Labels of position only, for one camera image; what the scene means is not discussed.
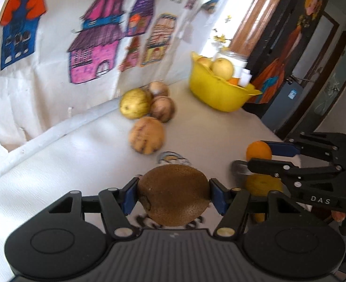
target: white tablecloth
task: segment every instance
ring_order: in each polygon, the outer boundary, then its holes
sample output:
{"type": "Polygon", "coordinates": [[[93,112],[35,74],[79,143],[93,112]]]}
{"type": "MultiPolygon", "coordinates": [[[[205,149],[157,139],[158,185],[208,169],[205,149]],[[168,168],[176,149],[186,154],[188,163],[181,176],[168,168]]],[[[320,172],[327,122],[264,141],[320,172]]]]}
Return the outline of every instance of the white tablecloth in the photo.
{"type": "MultiPolygon", "coordinates": [[[[230,163],[245,160],[246,148],[253,141],[279,140],[256,116],[242,109],[227,114],[201,103],[186,81],[170,89],[177,114],[165,125],[166,143],[156,154],[144,156],[131,149],[128,132],[134,121],[115,110],[61,138],[0,178],[0,282],[13,276],[3,253],[7,236],[68,191],[80,190],[85,196],[109,187],[121,188],[135,175],[157,166],[163,151],[181,154],[208,179],[217,178],[231,188],[235,183],[230,163]]],[[[298,156],[290,161],[299,166],[298,156]]],[[[141,213],[138,204],[131,221],[141,213]]],[[[198,227],[210,230],[221,219],[213,206],[202,216],[205,221],[198,227]]],[[[100,215],[88,215],[86,220],[101,225],[100,215]]]]}

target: red house drawing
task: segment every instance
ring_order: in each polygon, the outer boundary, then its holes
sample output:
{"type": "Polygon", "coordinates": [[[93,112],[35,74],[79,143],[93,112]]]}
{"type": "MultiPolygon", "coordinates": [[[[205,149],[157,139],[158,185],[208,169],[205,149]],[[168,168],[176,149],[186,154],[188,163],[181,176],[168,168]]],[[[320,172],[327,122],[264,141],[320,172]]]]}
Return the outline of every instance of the red house drawing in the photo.
{"type": "Polygon", "coordinates": [[[81,18],[83,29],[68,49],[72,83],[99,78],[114,68],[123,38],[119,26],[123,1],[96,0],[81,18]]]}

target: yellow basket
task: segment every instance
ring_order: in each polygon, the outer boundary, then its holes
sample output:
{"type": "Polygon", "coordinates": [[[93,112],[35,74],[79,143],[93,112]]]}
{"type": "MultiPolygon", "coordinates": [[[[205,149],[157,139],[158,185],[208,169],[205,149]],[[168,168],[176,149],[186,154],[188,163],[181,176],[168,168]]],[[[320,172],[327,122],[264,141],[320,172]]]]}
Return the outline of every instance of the yellow basket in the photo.
{"type": "Polygon", "coordinates": [[[246,88],[232,85],[216,76],[210,69],[198,62],[201,57],[192,52],[190,89],[201,101],[220,111],[232,112],[241,108],[252,96],[262,94],[252,84],[246,88]]]}

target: screw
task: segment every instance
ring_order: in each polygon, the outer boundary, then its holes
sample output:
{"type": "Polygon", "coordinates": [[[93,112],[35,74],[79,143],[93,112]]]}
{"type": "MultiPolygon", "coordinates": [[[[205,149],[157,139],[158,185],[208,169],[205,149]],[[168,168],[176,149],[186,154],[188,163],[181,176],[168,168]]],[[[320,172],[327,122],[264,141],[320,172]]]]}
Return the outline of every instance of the screw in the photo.
{"type": "Polygon", "coordinates": [[[115,230],[114,230],[114,235],[116,235],[116,236],[118,236],[118,237],[120,237],[120,238],[127,238],[127,237],[131,236],[132,233],[134,233],[134,232],[132,231],[132,229],[130,229],[130,228],[125,228],[125,227],[123,227],[123,228],[118,228],[118,229],[115,229],[115,230]]]}
{"type": "Polygon", "coordinates": [[[219,235],[223,238],[229,238],[229,237],[233,236],[236,232],[232,228],[223,227],[223,228],[217,229],[216,233],[217,233],[217,235],[219,235]]]}

